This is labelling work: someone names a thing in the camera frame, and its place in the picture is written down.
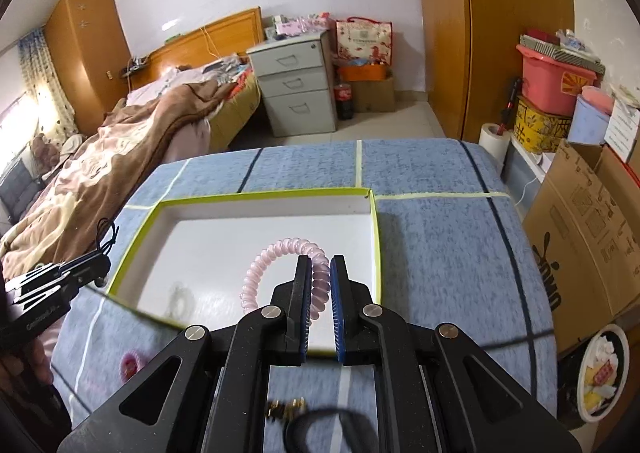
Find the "left hand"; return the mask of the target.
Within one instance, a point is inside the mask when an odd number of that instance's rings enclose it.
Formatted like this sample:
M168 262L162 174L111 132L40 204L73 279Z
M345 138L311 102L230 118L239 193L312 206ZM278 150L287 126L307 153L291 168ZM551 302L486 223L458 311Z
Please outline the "left hand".
M23 374L26 365L32 369L32 373L35 374L35 377L41 385L47 386L52 384L53 374L50 368L49 358L46 355L46 351L44 351L42 341L36 338L26 347L24 359L2 352L0 367L1 389L6 392L11 392L13 390L13 382L17 381L18 377Z

